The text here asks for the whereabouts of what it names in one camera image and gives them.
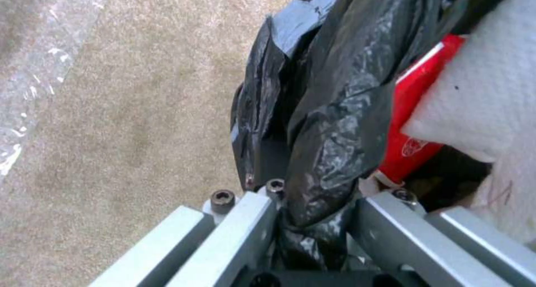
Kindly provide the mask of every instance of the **red packaging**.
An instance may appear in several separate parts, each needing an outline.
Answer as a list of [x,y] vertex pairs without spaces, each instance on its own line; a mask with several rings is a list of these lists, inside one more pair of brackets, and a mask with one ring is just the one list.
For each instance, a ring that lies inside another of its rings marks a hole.
[[400,129],[410,118],[421,96],[435,82],[463,42],[464,39],[459,36],[447,35],[397,79],[393,116],[387,135],[387,152],[374,174],[383,184],[390,187],[402,186],[407,175],[421,167],[443,146],[410,138],[400,133]]

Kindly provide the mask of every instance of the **metal frame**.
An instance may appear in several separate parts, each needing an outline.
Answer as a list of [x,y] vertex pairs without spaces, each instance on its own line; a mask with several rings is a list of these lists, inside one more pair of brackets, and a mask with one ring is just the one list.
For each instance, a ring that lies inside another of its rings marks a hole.
[[90,286],[163,286],[213,228],[211,216],[178,207]]
[[179,207],[91,286],[219,287],[247,285],[258,275],[275,276],[281,286],[307,279],[310,286],[322,285],[325,278],[334,284],[358,279],[376,285],[387,278],[383,272],[405,286],[423,281],[432,286],[536,286],[533,252],[463,208],[425,215],[389,192],[358,200],[349,230],[355,240],[350,248],[362,249],[359,256],[373,267],[337,273],[264,271],[276,201],[279,197],[247,192],[215,229],[211,216]]
[[536,255],[462,207],[426,220],[514,286],[536,286]]
[[350,234],[370,258],[404,285],[410,266],[432,286],[508,286],[390,193],[358,201]]
[[230,286],[244,266],[257,266],[275,222],[275,203],[247,192],[167,286]]

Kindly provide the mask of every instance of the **clear plastic wrap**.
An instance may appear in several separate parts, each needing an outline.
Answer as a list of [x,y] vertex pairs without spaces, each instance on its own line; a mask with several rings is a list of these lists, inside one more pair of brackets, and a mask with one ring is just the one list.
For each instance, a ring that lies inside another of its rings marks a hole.
[[106,0],[0,0],[0,183],[73,66]]

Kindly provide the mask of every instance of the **beige carpet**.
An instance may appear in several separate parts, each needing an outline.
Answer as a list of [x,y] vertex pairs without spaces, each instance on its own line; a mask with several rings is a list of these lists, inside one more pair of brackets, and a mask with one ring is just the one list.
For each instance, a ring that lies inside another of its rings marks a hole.
[[231,100],[288,1],[108,0],[0,187],[0,285],[85,285],[179,205],[239,191]]

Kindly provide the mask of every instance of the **black garbage bag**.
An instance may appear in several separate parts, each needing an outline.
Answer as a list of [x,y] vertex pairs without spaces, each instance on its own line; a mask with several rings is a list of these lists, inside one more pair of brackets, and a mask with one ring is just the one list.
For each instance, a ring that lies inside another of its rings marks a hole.
[[469,0],[296,0],[261,27],[233,102],[242,187],[285,178],[278,250],[340,269],[356,182],[383,159],[394,80]]

